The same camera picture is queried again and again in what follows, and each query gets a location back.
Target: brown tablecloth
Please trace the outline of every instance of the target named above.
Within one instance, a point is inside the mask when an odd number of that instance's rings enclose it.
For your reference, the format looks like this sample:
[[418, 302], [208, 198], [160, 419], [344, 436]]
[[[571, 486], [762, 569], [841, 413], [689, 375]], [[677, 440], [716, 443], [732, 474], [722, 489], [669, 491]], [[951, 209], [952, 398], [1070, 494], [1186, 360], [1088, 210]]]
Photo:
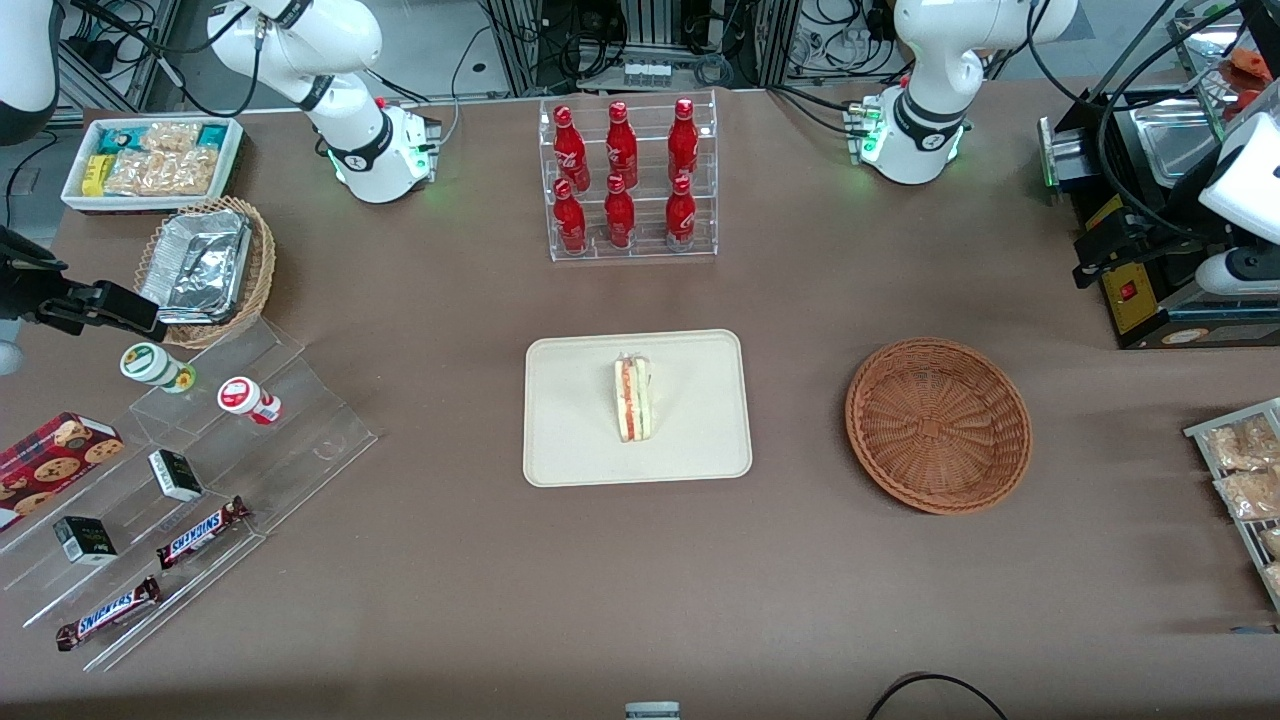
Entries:
[[[938, 670], [1014, 717], [1274, 717], [1280, 638], [1226, 629], [1275, 616], [1180, 429], [1280, 395], [1280, 355], [1114, 348], [1041, 182], [1036, 119], [1065, 101], [989, 85], [945, 176], [899, 187], [764, 92], [718, 99], [722, 250], [687, 266], [552, 265], [536, 102], [466, 106], [439, 181], [387, 206], [334, 181], [303, 115], [244, 115], [238, 195], [279, 245], [266, 314], [385, 436], [106, 674], [0, 597], [0, 716], [602, 719], [672, 698], [690, 720], [860, 717]], [[128, 282], [155, 223], [68, 213], [55, 250]], [[531, 342], [694, 328], [742, 340], [745, 478], [525, 482]], [[1025, 396], [1030, 470], [988, 512], [914, 512], [849, 450], [858, 363], [919, 334]], [[140, 395], [127, 334], [20, 340], [5, 445]], [[915, 685], [881, 717], [982, 712]]]

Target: yellow package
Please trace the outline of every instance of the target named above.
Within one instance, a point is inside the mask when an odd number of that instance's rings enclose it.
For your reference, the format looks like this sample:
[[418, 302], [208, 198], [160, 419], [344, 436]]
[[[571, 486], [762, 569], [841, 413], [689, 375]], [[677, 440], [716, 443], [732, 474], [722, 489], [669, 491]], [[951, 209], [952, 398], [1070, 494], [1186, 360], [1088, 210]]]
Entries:
[[91, 155], [84, 165], [84, 179], [81, 181], [81, 195], [84, 197], [101, 197], [102, 184], [111, 174], [111, 165], [115, 164], [115, 155]]

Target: brown wicker basket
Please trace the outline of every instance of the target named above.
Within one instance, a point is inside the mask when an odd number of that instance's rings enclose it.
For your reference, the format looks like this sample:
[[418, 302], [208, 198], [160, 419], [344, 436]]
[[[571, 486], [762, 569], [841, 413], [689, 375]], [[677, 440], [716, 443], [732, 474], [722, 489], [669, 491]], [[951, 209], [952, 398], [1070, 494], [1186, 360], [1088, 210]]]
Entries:
[[890, 495], [940, 515], [986, 510], [1023, 479], [1032, 427], [1018, 389], [957, 342], [884, 346], [858, 369], [845, 428], [863, 468]]
[[[178, 210], [179, 214], [191, 215], [195, 213], [212, 213], [215, 210], [236, 210], [243, 213], [253, 222], [253, 237], [250, 240], [248, 260], [244, 263], [244, 279], [241, 283], [241, 300], [236, 315], [221, 325], [169, 325], [169, 332], [164, 341], [191, 350], [204, 350], [218, 338], [232, 332], [234, 328], [252, 320], [262, 311], [266, 297], [271, 293], [271, 274], [275, 272], [275, 238], [271, 237], [271, 228], [262, 220], [262, 215], [243, 200], [237, 197], [219, 197], [200, 202], [189, 208]], [[137, 272], [133, 273], [133, 291], [142, 290], [142, 281], [147, 277], [147, 268], [151, 265], [151, 254], [155, 252], [156, 241], [160, 238], [160, 228], [151, 233], [151, 242], [142, 251], [142, 261], [138, 263]]]

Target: red cookie box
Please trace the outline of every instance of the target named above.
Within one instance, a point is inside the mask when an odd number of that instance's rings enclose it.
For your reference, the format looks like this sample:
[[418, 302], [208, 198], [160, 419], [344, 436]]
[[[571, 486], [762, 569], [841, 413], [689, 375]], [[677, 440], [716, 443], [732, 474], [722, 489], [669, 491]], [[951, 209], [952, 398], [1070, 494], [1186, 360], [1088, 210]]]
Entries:
[[0, 452], [0, 532], [123, 447], [115, 428], [61, 413]]

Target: coca-cola bottle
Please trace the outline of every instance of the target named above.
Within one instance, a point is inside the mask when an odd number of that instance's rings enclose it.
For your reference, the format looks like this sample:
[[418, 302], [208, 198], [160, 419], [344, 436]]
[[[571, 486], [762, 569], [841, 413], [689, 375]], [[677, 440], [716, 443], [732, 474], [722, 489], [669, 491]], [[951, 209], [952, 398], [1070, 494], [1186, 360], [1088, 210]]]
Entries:
[[636, 149], [636, 131], [627, 120], [627, 104], [621, 100], [609, 104], [609, 135], [604, 138], [609, 152], [609, 172], [622, 176], [627, 190], [640, 182], [640, 154]]
[[620, 250], [631, 247], [631, 238], [636, 229], [636, 205], [627, 192], [626, 181], [618, 173], [609, 176], [609, 196], [604, 199], [604, 218], [609, 224], [609, 242], [613, 243], [613, 247]]
[[552, 190], [556, 192], [552, 214], [556, 215], [561, 245], [564, 246], [564, 252], [581, 255], [586, 252], [586, 215], [582, 214], [582, 205], [573, 197], [573, 186], [567, 179], [556, 178]]
[[573, 127], [573, 113], [559, 105], [552, 117], [556, 119], [556, 164], [577, 192], [586, 192], [591, 187], [591, 172], [586, 169], [586, 143]]
[[667, 174], [671, 182], [681, 173], [692, 176], [698, 169], [698, 127], [694, 126], [694, 101], [676, 100], [676, 122], [667, 136]]
[[667, 199], [667, 247], [672, 252], [684, 252], [694, 245], [694, 214], [698, 204], [689, 195], [689, 176], [680, 174], [671, 183], [671, 197]]

